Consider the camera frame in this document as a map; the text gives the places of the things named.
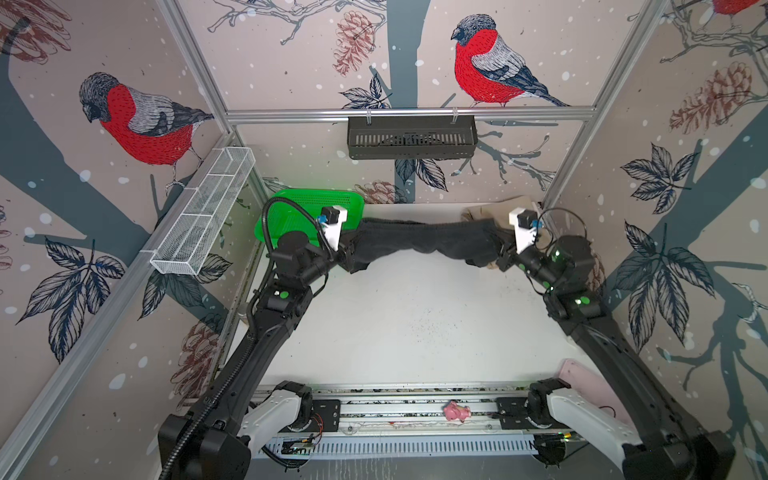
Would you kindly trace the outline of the black shorts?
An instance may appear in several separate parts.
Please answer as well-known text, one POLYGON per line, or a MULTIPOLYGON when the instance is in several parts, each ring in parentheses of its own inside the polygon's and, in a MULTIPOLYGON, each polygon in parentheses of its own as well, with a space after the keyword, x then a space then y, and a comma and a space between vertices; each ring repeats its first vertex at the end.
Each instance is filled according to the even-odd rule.
POLYGON ((358 228, 342 233, 340 266, 355 273, 385 256, 413 250, 440 253, 470 266, 485 267, 501 257, 515 241, 514 232, 500 228, 494 220, 427 224, 414 221, 365 218, 358 228))

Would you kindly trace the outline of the beige drawstring shorts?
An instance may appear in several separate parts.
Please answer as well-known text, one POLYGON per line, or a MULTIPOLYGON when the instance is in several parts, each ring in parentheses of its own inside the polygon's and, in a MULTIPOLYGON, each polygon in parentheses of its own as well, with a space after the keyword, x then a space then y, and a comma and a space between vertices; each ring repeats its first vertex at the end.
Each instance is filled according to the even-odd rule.
POLYGON ((516 246, 514 228, 509 224, 509 213, 518 207, 535 210, 539 214, 538 242, 541 209, 528 196, 517 196, 498 203, 471 206, 462 212, 460 246, 464 260, 468 264, 498 269, 496 260, 502 246, 506 243, 516 246))

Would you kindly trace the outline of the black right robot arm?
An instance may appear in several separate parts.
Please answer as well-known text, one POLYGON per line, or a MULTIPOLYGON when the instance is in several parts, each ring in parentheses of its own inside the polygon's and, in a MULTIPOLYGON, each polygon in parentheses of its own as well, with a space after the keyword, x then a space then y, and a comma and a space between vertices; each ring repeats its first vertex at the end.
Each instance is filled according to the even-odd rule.
POLYGON ((563 236, 549 252, 518 237, 504 242, 500 270, 520 268, 544 288, 548 315, 597 366, 618 405, 605 411, 566 380, 530 385, 527 413, 536 425, 563 424, 609 458, 627 479, 724 479, 735 448, 708 431, 654 378, 596 293, 586 285, 594 260, 587 239, 563 236))

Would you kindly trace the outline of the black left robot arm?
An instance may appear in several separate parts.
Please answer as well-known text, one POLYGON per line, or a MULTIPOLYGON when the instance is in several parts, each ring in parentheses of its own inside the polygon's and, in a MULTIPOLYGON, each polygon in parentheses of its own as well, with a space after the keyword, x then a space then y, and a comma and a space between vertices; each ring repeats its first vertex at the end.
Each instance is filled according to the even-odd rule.
POLYGON ((324 206, 312 215, 297 202, 273 197, 262 209, 268 265, 246 306, 248 331, 207 392, 183 416, 170 415, 158 432, 162 479, 243 479, 254 452, 290 425, 312 417, 310 387, 278 384, 256 407, 250 405, 274 357, 298 327, 312 300, 312 285, 327 279, 343 255, 339 240, 348 211, 324 206), (272 240, 268 217, 285 204, 310 222, 317 241, 303 231, 272 240))

